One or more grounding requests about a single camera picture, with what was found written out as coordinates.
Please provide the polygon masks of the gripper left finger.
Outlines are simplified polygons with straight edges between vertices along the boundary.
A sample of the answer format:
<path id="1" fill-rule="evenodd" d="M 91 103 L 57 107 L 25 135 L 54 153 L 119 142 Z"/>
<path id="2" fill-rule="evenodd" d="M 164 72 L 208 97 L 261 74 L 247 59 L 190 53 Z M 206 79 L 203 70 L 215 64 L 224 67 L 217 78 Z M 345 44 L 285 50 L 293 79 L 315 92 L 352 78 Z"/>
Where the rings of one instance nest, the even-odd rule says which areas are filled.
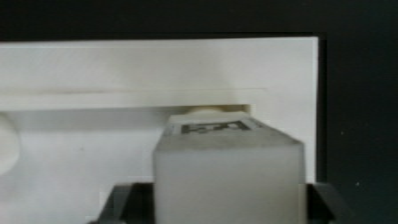
<path id="1" fill-rule="evenodd" d="M 151 183 L 114 186 L 100 216 L 87 224 L 155 224 Z"/>

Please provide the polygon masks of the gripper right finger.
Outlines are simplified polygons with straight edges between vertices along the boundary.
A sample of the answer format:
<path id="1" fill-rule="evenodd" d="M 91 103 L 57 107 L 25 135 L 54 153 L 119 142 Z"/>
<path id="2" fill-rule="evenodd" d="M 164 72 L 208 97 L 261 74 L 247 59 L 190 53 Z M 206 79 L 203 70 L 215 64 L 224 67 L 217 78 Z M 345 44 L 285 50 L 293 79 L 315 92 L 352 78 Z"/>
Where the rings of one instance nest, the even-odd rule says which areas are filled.
<path id="1" fill-rule="evenodd" d="M 308 224 L 356 224 L 356 213 L 329 183 L 308 185 Z"/>

